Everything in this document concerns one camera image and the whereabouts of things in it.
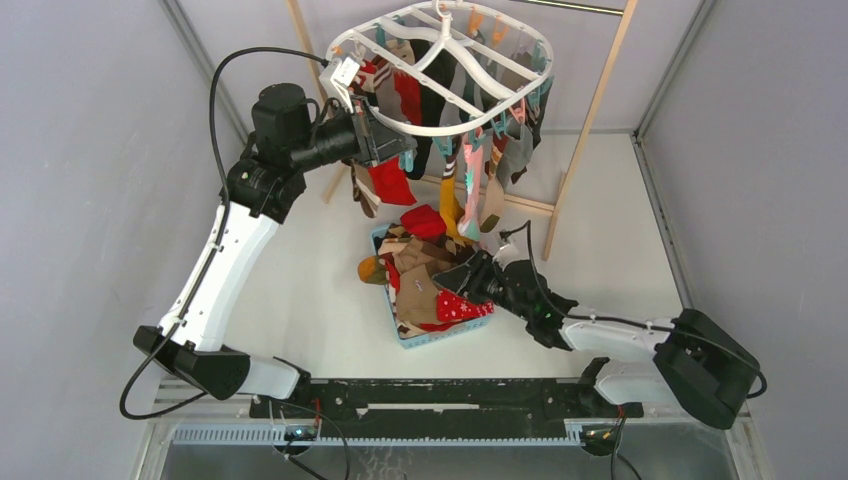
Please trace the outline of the white round clip hanger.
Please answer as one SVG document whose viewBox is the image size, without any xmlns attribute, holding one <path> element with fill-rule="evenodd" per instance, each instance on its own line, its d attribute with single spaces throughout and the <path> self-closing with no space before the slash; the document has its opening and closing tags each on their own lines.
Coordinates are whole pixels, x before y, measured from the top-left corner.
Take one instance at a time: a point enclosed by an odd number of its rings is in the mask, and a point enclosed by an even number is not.
<svg viewBox="0 0 848 480">
<path fill-rule="evenodd" d="M 428 53 L 432 55 L 431 49 L 435 42 L 415 38 L 416 33 L 441 32 L 432 30 L 431 25 L 409 15 L 408 11 L 406 15 L 398 13 L 395 10 L 368 20 L 366 22 L 370 21 L 369 26 L 372 28 L 360 31 L 360 35 L 375 42 L 377 48 L 383 47 L 387 53 L 368 46 L 359 35 L 356 35 L 359 38 L 351 38 L 351 35 L 344 38 L 341 33 L 331 41 L 325 54 L 328 63 L 347 56 L 359 62 L 359 72 L 349 87 L 351 100 L 357 89 L 375 96 L 377 103 L 371 107 L 372 113 L 393 130 L 419 137 L 448 137 L 469 133 L 503 119 L 507 111 L 517 110 L 522 101 L 538 97 L 548 81 L 543 80 L 540 87 L 531 87 L 527 92 L 526 87 L 532 81 L 530 78 L 505 68 L 477 51 L 466 50 L 461 45 L 457 49 L 459 52 L 471 54 L 469 64 L 482 67 L 483 75 L 494 79 L 496 85 L 505 87 L 506 91 L 502 90 L 501 95 L 495 95 L 495 88 L 484 87 L 478 79 L 473 79 L 469 69 L 460 64 L 457 56 L 445 49 L 437 53 L 435 58 L 430 57 L 432 60 L 427 62 L 429 65 L 425 64 L 420 73 L 427 78 L 426 85 L 436 84 L 445 88 L 446 93 L 468 102 L 477 111 L 471 113 L 460 109 L 458 105 L 447 102 L 446 94 L 437 93 L 433 87 L 425 86 L 422 81 L 414 78 L 409 70 L 399 68 L 401 65 L 407 68 L 420 66 L 420 62 L 426 61 Z M 504 24 L 497 25 L 494 18 L 486 16 L 480 18 L 483 21 L 479 30 L 472 27 L 476 31 L 468 32 L 469 13 L 468 10 L 452 11 L 452 20 L 456 22 L 452 22 L 453 28 L 470 34 L 473 43 L 485 44 L 536 74 L 546 69 L 549 64 L 547 52 L 540 48 L 534 36 Z M 456 128 L 474 120 L 477 120 L 474 122 L 476 126 L 453 130 L 456 133 L 424 134 L 421 128 Z M 421 129 L 418 131 L 422 133 L 412 133 L 409 127 L 418 127 L 416 130 Z"/>
</svg>

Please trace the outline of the long red sock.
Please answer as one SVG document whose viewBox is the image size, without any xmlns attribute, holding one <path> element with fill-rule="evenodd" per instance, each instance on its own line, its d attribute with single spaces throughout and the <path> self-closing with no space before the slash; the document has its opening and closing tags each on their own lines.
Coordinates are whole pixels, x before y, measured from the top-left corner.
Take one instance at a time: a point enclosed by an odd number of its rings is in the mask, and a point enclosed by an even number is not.
<svg viewBox="0 0 848 480">
<path fill-rule="evenodd" d="M 399 206 L 412 206 L 417 198 L 411 191 L 406 172 L 400 168 L 397 157 L 388 162 L 369 168 L 374 192 L 383 203 Z"/>
</svg>

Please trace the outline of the tan brown ribbed sock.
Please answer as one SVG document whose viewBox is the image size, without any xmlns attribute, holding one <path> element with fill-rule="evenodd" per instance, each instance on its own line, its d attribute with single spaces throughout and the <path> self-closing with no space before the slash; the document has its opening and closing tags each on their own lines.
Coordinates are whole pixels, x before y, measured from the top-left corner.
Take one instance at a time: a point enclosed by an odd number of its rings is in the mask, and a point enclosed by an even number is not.
<svg viewBox="0 0 848 480">
<path fill-rule="evenodd" d="M 385 239 L 379 255 L 388 254 L 398 273 L 395 291 L 396 318 L 404 326 L 422 331 L 435 329 L 438 295 L 432 277 L 455 267 L 456 255 L 418 237 Z"/>
</svg>

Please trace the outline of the brown striped sock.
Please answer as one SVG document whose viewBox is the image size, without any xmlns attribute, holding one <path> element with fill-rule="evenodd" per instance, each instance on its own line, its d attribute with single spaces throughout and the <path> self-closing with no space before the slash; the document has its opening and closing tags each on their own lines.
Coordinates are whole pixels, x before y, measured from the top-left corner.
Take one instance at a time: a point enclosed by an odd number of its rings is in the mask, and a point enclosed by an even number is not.
<svg viewBox="0 0 848 480">
<path fill-rule="evenodd" d="M 359 165 L 355 165 L 353 168 L 355 169 L 360 189 L 362 190 L 362 193 L 367 197 L 368 202 L 373 208 L 375 214 L 373 218 L 375 218 L 381 205 L 381 199 L 376 193 L 371 175 L 366 168 L 361 167 Z"/>
</svg>

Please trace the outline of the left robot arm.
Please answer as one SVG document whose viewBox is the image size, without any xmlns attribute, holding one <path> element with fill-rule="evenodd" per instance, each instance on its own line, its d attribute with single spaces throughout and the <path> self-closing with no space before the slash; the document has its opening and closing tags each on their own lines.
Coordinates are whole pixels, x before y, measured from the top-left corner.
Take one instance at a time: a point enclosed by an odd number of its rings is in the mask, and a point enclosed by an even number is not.
<svg viewBox="0 0 848 480">
<path fill-rule="evenodd" d="M 311 407 L 306 371 L 276 358 L 225 346 L 228 321 L 262 250 L 277 233 L 307 172 L 339 161 L 373 167 L 412 150 L 414 139 L 383 124 L 355 96 L 328 115 L 291 83 L 265 88 L 252 111 L 254 130 L 226 175 L 207 245 L 189 280 L 157 326 L 133 338 L 147 362 L 218 400 L 236 394 L 273 398 L 290 417 Z"/>
</svg>

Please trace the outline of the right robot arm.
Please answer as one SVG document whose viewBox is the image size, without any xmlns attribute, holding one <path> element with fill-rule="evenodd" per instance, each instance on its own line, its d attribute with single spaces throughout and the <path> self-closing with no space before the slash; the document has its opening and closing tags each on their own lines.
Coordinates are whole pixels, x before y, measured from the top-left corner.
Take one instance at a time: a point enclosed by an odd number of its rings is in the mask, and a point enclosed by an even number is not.
<svg viewBox="0 0 848 480">
<path fill-rule="evenodd" d="M 533 259 L 501 265 L 485 251 L 432 281 L 522 319 L 528 334 L 547 348 L 595 355 L 590 381 L 577 391 L 579 406 L 592 416 L 615 405 L 666 403 L 727 430 L 745 402 L 767 389 L 759 361 L 697 309 L 656 319 L 600 314 L 553 292 Z"/>
</svg>

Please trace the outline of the brown argyle sock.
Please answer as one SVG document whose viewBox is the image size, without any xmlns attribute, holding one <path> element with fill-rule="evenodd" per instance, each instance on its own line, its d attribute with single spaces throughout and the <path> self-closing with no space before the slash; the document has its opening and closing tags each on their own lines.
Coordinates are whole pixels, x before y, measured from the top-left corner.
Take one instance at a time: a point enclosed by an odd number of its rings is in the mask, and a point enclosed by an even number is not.
<svg viewBox="0 0 848 480">
<path fill-rule="evenodd" d="M 375 216 L 373 208 L 368 202 L 367 197 L 362 193 L 362 190 L 360 189 L 354 168 L 351 168 L 351 184 L 353 201 L 359 204 L 363 214 L 367 218 L 373 218 Z"/>
</svg>

